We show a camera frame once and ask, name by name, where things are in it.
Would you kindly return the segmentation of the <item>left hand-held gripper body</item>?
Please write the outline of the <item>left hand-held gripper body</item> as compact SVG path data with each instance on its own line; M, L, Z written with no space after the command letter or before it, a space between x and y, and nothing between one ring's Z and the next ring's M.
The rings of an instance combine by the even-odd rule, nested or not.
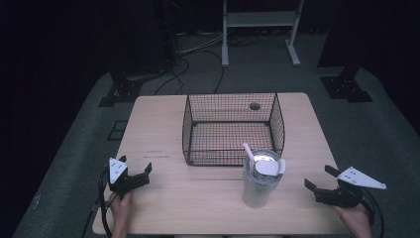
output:
M109 187L121 197L134 189L141 187L140 175L129 176L128 164L122 163L119 159L111 158L109 160Z

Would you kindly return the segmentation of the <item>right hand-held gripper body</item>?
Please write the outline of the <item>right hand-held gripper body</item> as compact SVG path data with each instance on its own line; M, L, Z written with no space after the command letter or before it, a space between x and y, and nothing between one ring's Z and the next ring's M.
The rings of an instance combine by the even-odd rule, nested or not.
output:
M317 191L313 192L317 202L352 208L363 202L364 188L387 189L385 183L364 174L354 167L347 168L336 179L338 187L335 189L317 187Z

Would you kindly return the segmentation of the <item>clear tumbler with straw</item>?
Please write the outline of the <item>clear tumbler with straw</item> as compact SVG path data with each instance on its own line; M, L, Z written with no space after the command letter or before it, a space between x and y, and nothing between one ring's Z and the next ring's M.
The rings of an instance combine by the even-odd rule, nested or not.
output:
M243 202L250 208L262 208L285 173L285 159L271 150L252 150L247 143L243 147L247 155L243 165Z

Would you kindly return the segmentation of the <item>black wire basket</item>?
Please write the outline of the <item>black wire basket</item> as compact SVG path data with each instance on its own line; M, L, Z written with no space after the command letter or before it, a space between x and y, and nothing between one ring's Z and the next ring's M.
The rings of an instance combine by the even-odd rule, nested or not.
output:
M251 110L258 103L260 110ZM191 94L186 98L182 152L190 166L240 166L243 147L279 155L284 147L284 122L275 93Z

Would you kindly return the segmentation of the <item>person's left hand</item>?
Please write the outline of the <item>person's left hand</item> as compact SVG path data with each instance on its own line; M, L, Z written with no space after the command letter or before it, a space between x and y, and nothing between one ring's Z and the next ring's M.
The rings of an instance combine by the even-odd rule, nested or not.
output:
M127 192L121 197L112 192L109 198L112 200L111 211L114 224L111 238L126 238L130 227L134 192Z

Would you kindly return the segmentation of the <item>person's right hand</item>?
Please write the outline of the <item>person's right hand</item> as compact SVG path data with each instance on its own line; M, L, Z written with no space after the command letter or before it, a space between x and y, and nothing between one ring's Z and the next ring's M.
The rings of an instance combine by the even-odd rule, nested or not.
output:
M353 238L372 238L369 214L361 204L352 208L333 206L333 210L339 215Z

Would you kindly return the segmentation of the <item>black stand base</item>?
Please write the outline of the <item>black stand base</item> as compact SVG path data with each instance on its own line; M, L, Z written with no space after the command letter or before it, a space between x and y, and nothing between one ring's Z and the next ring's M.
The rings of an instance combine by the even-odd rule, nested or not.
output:
M130 80L122 71L111 71L112 85L108 94L99 102L99 107L112 107L116 103L134 102L141 91L142 83Z
M358 66L345 66L339 75L322 76L321 81L331 99L347 99L350 103L372 102L356 82Z

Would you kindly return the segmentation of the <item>dark equipment tower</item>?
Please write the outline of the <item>dark equipment tower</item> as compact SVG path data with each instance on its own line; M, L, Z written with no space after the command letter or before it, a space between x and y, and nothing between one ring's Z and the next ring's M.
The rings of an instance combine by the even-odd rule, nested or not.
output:
M167 65L177 65L178 44L169 0L157 0L157 25Z

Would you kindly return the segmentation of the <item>white metal stand frame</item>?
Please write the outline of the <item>white metal stand frame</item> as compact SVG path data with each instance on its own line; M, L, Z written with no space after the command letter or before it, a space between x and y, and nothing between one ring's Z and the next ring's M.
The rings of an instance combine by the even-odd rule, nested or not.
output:
M294 47L294 42L300 23L300 18L305 0L298 0L294 11L280 12L238 12L228 11L227 0L223 1L222 20L222 47L221 65L229 65L228 30L234 28L264 28L264 27L290 27L291 33L285 40L291 62L294 66L300 66L301 62Z

